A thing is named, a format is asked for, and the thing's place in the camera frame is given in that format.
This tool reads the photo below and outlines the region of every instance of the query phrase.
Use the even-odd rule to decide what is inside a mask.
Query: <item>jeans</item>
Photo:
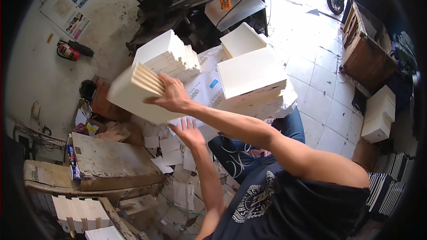
[[[284,136],[305,144],[304,128],[298,108],[285,118],[275,119],[272,126],[280,130]],[[273,154],[264,158],[252,156],[248,151],[257,147],[223,136],[215,137],[208,142],[208,146],[221,165],[239,184],[242,184],[254,169],[276,162]]]

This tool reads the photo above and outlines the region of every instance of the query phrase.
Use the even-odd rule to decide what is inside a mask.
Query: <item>white wall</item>
[[[52,135],[66,138],[72,130],[79,86],[95,74],[112,81],[132,59],[125,46],[139,28],[136,0],[89,0],[86,15],[91,22],[78,42],[94,50],[96,61],[81,56],[77,62],[60,58],[56,43],[70,38],[45,17],[40,9],[49,0],[34,0],[18,32],[6,83],[8,115],[29,126],[31,107],[41,105],[39,119]],[[53,38],[46,43],[50,34]]]

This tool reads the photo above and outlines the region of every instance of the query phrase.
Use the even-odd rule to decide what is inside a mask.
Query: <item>tiled floor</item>
[[[363,118],[353,112],[351,105],[354,84],[337,73],[342,50],[339,23],[323,15],[306,13],[318,8],[331,14],[326,0],[272,0],[271,3],[267,0],[266,3],[268,15],[271,11],[269,37],[298,94],[306,144],[351,159]],[[164,136],[162,130],[153,129],[148,122],[142,128],[145,136]],[[149,151],[155,156],[155,150]],[[229,203],[239,185],[217,161],[214,166],[224,199]],[[173,181],[194,185],[194,211],[173,205]],[[183,169],[182,164],[176,165],[173,175],[166,177],[157,200],[160,204],[153,223],[141,230],[152,240],[162,240],[162,233],[172,239],[194,239],[206,213],[199,177]]]

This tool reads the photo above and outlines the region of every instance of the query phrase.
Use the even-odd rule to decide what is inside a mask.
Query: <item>red fire extinguisher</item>
[[[66,42],[61,38],[59,39],[57,46],[58,48],[56,49],[56,53],[58,56],[67,60],[77,61],[80,57],[80,53],[85,56],[93,56],[93,51],[90,48],[80,45],[74,41]]]

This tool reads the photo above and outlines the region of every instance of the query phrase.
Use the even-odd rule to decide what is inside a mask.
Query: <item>hand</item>
[[[156,104],[171,112],[183,113],[185,107],[192,103],[187,92],[185,92],[184,85],[180,80],[171,78],[164,73],[160,73],[158,76],[165,86],[164,96],[161,98],[147,98],[144,102]]]
[[[181,125],[175,126],[173,124],[169,124],[169,128],[171,128],[174,133],[176,133],[179,138],[184,142],[184,144],[190,148],[190,150],[195,151],[200,149],[201,147],[206,147],[205,138],[197,129],[197,125],[195,124],[195,120],[193,120],[193,126],[191,126],[191,122],[189,117],[187,116],[187,125],[185,125],[185,118],[181,118]]]

